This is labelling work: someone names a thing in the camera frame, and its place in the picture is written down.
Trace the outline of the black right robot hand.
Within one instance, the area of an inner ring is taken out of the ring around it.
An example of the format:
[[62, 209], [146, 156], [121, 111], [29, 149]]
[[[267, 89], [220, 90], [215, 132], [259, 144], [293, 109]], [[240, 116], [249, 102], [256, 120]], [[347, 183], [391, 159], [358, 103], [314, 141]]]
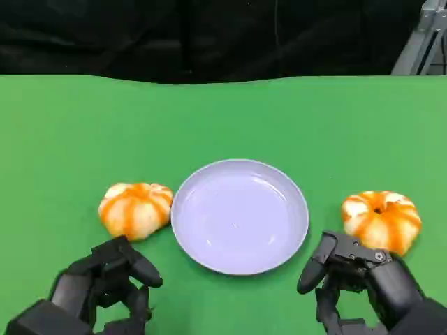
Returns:
[[[425, 298], [398, 254], [368, 248], [355, 237], [329, 230], [323, 231], [302, 270], [297, 291], [315, 293], [316, 319], [327, 334], [390, 334]], [[337, 310], [341, 291], [367, 291], [379, 325], [368, 327], [361, 318], [342, 319]]]

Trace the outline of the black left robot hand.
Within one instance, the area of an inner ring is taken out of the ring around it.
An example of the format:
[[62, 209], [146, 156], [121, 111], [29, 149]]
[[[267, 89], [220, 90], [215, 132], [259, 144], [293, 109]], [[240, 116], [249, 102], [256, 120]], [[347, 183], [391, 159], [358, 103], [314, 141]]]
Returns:
[[94, 247], [90, 255], [61, 271], [49, 300], [90, 328], [96, 324], [98, 307], [121, 303], [129, 317], [106, 323], [101, 333], [144, 334], [152, 317], [149, 289], [162, 285], [158, 269], [120, 236]]

